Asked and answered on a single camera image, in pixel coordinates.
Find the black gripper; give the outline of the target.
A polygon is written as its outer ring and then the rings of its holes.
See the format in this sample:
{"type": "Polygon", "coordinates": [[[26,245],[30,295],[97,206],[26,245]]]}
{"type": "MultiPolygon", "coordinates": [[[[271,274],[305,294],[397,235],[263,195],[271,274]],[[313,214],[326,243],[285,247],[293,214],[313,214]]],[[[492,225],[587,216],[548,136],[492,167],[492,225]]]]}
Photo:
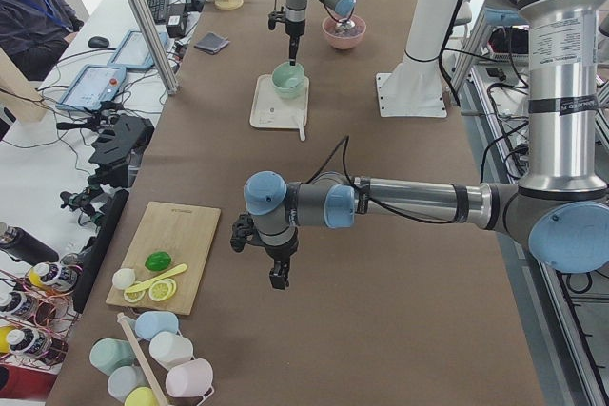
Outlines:
{"type": "Polygon", "coordinates": [[[289,62],[289,64],[291,66],[295,66],[296,65],[299,43],[300,43],[300,37],[299,36],[294,35],[294,36],[290,36],[289,37],[289,56],[288,56],[288,62],[289,62]]]}
{"type": "Polygon", "coordinates": [[[274,289],[289,287],[291,255],[273,256],[273,266],[269,271],[270,284],[274,289]]]}

